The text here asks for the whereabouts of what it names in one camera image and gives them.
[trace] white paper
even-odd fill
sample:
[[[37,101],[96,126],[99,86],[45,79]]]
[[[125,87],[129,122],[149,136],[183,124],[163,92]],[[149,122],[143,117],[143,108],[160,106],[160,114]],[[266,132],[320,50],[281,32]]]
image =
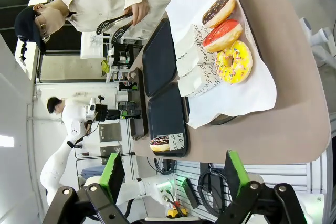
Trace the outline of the white paper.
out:
[[[176,66],[179,77],[190,73],[196,65],[214,64],[216,55],[205,51],[202,41],[209,34],[204,26],[191,25],[184,38],[174,45]]]
[[[220,84],[220,77],[214,64],[199,64],[178,83],[182,97],[196,97]]]
[[[171,0],[166,11],[175,44],[185,36],[191,24],[202,24],[203,14],[215,1]],[[221,82],[206,93],[189,98],[188,125],[193,128],[211,122],[220,114],[245,115],[254,111],[269,110],[275,105],[277,91],[274,80],[260,58],[239,0],[237,3],[230,18],[238,20],[245,31],[239,40],[243,41],[251,51],[253,57],[251,73],[242,83],[230,85]]]
[[[168,135],[168,139],[170,151],[184,149],[183,133]]]

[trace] screw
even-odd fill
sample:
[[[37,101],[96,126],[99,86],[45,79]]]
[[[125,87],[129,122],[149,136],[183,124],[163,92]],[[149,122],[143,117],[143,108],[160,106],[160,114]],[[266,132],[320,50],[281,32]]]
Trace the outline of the screw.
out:
[[[257,184],[251,184],[251,189],[253,189],[253,190],[258,189],[258,185]]]
[[[284,191],[286,191],[286,187],[285,186],[280,186],[279,191],[283,193]]]

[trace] black cap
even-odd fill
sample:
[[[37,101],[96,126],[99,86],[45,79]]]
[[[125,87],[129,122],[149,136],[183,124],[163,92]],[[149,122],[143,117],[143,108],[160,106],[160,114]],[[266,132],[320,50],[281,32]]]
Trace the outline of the black cap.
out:
[[[41,52],[46,51],[46,47],[35,22],[35,11],[33,5],[23,9],[16,17],[14,29],[16,36],[22,41],[35,42]]]

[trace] window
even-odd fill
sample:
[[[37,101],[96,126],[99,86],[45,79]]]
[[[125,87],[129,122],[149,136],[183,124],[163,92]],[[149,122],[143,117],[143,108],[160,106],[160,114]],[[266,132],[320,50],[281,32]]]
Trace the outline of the window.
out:
[[[0,135],[0,147],[14,147],[14,138]]]

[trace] tongs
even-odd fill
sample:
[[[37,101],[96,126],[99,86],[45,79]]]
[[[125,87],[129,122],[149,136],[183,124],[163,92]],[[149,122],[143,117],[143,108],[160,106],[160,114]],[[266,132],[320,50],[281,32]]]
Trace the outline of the tongs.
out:
[[[133,14],[132,13],[127,13],[127,14],[124,14],[120,17],[117,17],[117,18],[113,18],[113,19],[109,19],[109,20],[105,20],[103,23],[101,23],[97,30],[96,30],[96,34],[99,35],[99,34],[102,34],[104,33],[105,31],[107,31],[108,29],[110,29],[112,26],[114,26],[116,23],[128,18],[128,17],[131,17]]]
[[[120,27],[114,34],[112,37],[112,43],[117,43],[121,37],[126,33],[127,29],[130,28],[130,26],[133,24],[133,21],[131,20],[130,22],[128,22],[126,25],[124,25],[123,27]]]

